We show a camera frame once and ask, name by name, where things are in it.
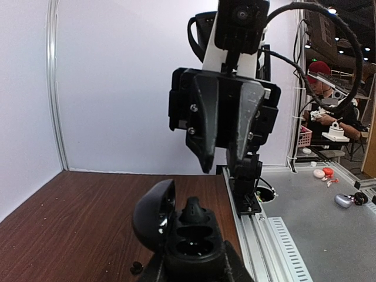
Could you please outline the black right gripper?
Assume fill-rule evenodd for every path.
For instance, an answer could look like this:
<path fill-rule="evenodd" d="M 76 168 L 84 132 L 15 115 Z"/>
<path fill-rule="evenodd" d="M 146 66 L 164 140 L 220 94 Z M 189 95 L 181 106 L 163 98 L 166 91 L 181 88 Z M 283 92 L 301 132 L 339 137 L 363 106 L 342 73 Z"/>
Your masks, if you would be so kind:
<path fill-rule="evenodd" d="M 255 178 L 259 155 L 249 147 L 266 143 L 276 122 L 280 95 L 281 89 L 269 81 L 178 68 L 169 93 L 169 127 L 195 130 L 192 151 L 204 173 L 212 169 L 215 147 L 230 142 L 226 150 L 230 175 Z"/>

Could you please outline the black oval charging case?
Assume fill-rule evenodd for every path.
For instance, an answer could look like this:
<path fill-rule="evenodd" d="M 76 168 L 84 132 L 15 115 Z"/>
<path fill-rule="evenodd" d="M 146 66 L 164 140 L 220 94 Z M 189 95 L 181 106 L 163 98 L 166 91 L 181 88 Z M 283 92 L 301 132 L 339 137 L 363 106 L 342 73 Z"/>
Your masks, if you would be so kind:
<path fill-rule="evenodd" d="M 133 231 L 143 246 L 164 256 L 164 281 L 215 281 L 224 274 L 218 222 L 210 209 L 203 209 L 207 222 L 182 223 L 173 179 L 155 184 L 136 204 Z"/>

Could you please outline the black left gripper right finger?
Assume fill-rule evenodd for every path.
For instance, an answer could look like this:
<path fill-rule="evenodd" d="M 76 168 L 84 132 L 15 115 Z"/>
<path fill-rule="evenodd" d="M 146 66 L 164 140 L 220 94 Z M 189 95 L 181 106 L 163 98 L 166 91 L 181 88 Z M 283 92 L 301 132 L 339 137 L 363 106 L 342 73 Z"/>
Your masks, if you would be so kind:
<path fill-rule="evenodd" d="M 229 241 L 224 242 L 225 246 L 225 268 L 223 281 L 226 282 L 254 282 L 250 273 L 245 268 L 242 260 Z"/>

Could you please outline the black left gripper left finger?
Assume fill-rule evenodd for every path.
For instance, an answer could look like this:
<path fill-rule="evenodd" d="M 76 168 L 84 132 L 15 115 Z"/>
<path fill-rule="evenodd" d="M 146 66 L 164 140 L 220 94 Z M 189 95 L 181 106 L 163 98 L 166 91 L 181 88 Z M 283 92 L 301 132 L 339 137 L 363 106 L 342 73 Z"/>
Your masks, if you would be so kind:
<path fill-rule="evenodd" d="M 164 256 L 155 253 L 137 282 L 163 282 L 165 280 Z"/>

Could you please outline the black earbud small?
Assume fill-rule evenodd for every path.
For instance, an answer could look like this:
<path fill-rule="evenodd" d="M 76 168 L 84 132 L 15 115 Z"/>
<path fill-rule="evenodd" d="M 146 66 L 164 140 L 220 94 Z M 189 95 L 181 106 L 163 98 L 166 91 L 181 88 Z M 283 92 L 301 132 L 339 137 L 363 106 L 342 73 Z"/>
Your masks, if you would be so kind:
<path fill-rule="evenodd" d="M 207 222 L 207 216 L 204 209 L 200 206 L 197 197 L 189 197 L 186 205 L 179 217 L 182 223 L 198 224 Z"/>

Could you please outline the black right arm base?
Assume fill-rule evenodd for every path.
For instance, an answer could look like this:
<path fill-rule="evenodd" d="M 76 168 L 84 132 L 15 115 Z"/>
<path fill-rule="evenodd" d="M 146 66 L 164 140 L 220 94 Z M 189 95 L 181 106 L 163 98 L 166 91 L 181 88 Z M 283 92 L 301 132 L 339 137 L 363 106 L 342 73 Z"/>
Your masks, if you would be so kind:
<path fill-rule="evenodd" d="M 240 217 L 261 212 L 256 198 L 263 165 L 259 161 L 259 154 L 251 153 L 238 162 L 231 158 L 230 152 L 227 150 L 226 163 L 226 165 L 217 165 L 216 174 L 223 175 L 229 199 L 236 214 Z"/>

